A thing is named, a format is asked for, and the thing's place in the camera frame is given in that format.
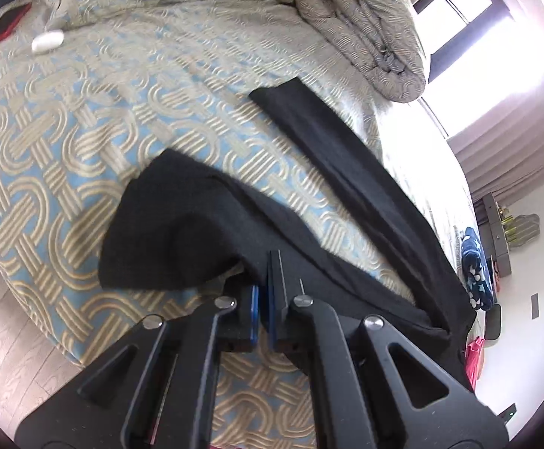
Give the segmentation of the black pants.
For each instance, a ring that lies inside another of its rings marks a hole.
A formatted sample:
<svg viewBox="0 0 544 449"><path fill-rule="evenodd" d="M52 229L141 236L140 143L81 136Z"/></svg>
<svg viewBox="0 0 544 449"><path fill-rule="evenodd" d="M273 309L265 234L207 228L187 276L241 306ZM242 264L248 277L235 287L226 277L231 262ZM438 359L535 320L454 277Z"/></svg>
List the black pants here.
<svg viewBox="0 0 544 449"><path fill-rule="evenodd" d="M101 247L105 289L196 287L243 266L256 284L268 254L287 278L342 315L379 313L458 382L468 383L469 297L434 231L352 130L299 79L262 87L252 100L323 176L363 233L410 289L407 301L329 253L291 209L172 149L131 180Z"/></svg>

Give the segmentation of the pink knitted garment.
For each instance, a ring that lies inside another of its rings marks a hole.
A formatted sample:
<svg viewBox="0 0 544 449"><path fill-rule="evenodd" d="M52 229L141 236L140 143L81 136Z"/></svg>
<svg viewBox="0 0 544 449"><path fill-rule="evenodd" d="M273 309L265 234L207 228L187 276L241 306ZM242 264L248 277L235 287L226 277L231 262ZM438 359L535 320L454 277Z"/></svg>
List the pink knitted garment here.
<svg viewBox="0 0 544 449"><path fill-rule="evenodd" d="M483 336L477 336L476 339L467 344L465 371L473 390L476 389L477 381L483 369L484 346L485 339Z"/></svg>

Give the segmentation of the navy star fleece blanket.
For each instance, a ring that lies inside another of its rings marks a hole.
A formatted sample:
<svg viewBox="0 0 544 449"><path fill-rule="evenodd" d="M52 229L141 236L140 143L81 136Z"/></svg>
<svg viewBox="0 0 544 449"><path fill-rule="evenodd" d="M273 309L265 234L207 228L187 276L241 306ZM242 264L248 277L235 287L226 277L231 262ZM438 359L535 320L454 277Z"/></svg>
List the navy star fleece blanket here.
<svg viewBox="0 0 544 449"><path fill-rule="evenodd" d="M481 241L472 227L467 227L462 237L462 269L473 308L489 311L494 291Z"/></svg>

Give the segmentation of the grey vanity desk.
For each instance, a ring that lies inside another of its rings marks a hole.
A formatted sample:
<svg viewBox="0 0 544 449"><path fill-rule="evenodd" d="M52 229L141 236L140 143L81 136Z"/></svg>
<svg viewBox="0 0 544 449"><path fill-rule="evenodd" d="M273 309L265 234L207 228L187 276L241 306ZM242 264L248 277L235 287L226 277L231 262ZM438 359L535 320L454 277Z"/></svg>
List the grey vanity desk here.
<svg viewBox="0 0 544 449"><path fill-rule="evenodd" d="M479 235L486 256L496 262L500 277L508 277L513 272L510 262L510 248L505 238L499 207L492 193L487 193L474 203Z"/></svg>

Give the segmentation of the patterned blue beige bedspread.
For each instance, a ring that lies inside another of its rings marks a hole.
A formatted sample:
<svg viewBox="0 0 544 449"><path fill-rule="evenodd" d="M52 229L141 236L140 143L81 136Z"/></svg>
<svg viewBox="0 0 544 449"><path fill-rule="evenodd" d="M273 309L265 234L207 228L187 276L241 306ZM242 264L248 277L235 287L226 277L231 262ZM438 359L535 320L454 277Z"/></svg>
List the patterned blue beige bedspread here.
<svg viewBox="0 0 544 449"><path fill-rule="evenodd" d="M447 258L475 222L464 173L419 103L389 103L290 6L200 1L132 10L30 50L34 7L0 44L0 272L67 356L93 361L141 317L187 314L203 290L105 291L97 262L128 182L172 148L291 208L320 245L408 289L323 176L250 100L299 78L385 164Z"/></svg>

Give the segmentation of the white remote control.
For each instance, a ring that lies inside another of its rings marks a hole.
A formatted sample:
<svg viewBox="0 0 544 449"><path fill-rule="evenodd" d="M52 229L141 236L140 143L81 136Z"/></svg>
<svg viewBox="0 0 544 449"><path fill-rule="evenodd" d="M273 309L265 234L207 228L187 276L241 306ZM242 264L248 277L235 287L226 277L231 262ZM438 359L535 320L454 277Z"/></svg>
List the white remote control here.
<svg viewBox="0 0 544 449"><path fill-rule="evenodd" d="M62 30L50 30L39 34L31 42L33 54L44 54L61 47L65 40L65 33Z"/></svg>

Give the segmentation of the dark framed window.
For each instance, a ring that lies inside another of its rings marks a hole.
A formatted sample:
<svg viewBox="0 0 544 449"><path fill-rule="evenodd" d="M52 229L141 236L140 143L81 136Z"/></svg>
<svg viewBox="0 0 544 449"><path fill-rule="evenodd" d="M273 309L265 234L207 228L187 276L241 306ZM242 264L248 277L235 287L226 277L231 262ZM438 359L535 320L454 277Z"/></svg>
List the dark framed window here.
<svg viewBox="0 0 544 449"><path fill-rule="evenodd" d="M503 0L419 0L414 8L430 55L431 81L510 15Z"/></svg>

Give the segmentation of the red black phone case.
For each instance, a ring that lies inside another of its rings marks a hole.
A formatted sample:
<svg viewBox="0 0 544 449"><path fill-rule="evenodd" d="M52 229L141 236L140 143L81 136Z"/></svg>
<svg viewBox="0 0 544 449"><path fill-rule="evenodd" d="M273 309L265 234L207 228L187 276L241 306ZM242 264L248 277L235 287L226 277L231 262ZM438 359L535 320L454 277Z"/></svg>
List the red black phone case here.
<svg viewBox="0 0 544 449"><path fill-rule="evenodd" d="M32 4L12 7L0 16L0 42L5 41L18 27L21 19L31 10Z"/></svg>

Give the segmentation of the wavy frame mirror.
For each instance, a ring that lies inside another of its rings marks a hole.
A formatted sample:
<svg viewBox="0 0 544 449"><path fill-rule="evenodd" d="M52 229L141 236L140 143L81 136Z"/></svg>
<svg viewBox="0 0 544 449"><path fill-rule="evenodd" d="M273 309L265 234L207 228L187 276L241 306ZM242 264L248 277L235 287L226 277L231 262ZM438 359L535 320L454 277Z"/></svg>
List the wavy frame mirror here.
<svg viewBox="0 0 544 449"><path fill-rule="evenodd" d="M504 227L509 247L521 247L540 234L540 217L537 214L518 215Z"/></svg>

